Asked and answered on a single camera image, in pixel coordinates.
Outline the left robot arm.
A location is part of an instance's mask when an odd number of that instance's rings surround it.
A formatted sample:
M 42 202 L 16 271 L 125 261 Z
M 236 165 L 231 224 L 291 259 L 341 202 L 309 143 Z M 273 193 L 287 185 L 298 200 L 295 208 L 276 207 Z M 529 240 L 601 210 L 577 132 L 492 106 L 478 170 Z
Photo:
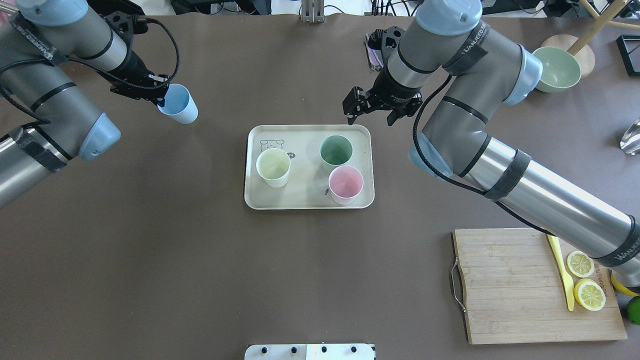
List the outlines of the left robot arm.
M 135 16 L 101 16 L 86 0 L 18 0 L 1 27 L 1 96 L 32 121 L 1 137 L 1 205 L 59 173 L 92 161 L 121 138 L 105 112 L 61 69 L 76 62 L 112 92 L 165 104 L 173 77 L 155 74 L 133 51 Z

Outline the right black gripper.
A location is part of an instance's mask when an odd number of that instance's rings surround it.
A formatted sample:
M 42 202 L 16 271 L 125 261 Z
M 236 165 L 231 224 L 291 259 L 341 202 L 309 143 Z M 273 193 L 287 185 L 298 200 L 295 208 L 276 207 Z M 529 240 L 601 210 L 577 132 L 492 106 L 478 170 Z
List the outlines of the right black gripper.
M 384 30 L 381 58 L 384 68 L 379 71 L 370 89 L 377 100 L 391 109 L 387 116 L 387 125 L 403 117 L 413 117 L 421 107 L 419 94 L 423 86 L 423 71 L 409 64 L 405 55 L 399 50 L 400 39 L 406 30 L 391 26 Z M 353 87 L 342 101 L 343 114 L 348 125 L 354 125 L 359 116 L 370 114 L 370 92 L 361 87 Z

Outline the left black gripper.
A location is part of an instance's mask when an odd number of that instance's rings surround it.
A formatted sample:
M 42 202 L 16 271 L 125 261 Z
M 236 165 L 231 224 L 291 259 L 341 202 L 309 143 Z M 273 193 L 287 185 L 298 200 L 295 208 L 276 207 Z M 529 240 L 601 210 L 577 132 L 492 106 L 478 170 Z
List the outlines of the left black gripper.
M 167 76 L 155 75 L 133 50 L 134 36 L 148 32 L 148 20 L 137 14 L 125 13 L 111 13 L 105 17 L 106 23 L 124 41 L 125 59 L 119 67 L 109 71 L 109 75 L 102 77 L 110 82 L 112 93 L 164 107 L 169 91 Z

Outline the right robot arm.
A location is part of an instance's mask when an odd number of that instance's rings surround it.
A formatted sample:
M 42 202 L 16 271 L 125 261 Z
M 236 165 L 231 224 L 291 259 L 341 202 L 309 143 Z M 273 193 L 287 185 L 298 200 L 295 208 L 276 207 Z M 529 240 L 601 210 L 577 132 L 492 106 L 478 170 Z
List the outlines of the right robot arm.
M 366 99 L 397 111 L 440 70 L 454 76 L 418 132 L 423 152 L 490 201 L 549 231 L 639 289 L 639 157 L 618 137 L 639 112 L 639 82 L 617 59 L 616 30 L 599 36 L 592 75 L 573 88 L 535 91 L 532 53 L 567 18 L 481 18 L 478 0 L 426 0 Z

